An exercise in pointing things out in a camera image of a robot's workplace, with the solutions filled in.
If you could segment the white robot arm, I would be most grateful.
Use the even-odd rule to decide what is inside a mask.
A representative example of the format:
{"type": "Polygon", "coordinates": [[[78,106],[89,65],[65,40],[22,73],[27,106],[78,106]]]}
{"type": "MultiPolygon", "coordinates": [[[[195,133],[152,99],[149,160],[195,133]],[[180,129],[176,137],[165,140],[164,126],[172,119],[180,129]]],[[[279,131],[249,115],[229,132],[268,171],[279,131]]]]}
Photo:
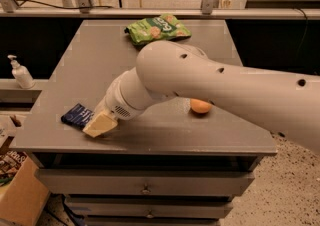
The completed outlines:
{"type": "Polygon", "coordinates": [[[174,97],[211,103],[320,152],[320,77],[234,66],[171,41],[144,46],[136,66],[109,86],[83,129],[91,137],[174,97]]]}

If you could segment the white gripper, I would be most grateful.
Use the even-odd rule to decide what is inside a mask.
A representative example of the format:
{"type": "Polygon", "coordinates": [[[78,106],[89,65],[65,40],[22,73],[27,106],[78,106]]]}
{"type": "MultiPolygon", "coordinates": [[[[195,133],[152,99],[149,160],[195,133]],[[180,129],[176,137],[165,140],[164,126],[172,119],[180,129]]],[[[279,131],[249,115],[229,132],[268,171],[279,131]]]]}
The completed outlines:
{"type": "Polygon", "coordinates": [[[105,96],[95,107],[95,115],[84,127],[85,134],[95,138],[114,129],[118,125],[116,119],[131,120],[143,113],[143,110],[133,108],[123,98],[121,84],[126,74],[124,72],[112,81],[105,96]]]}

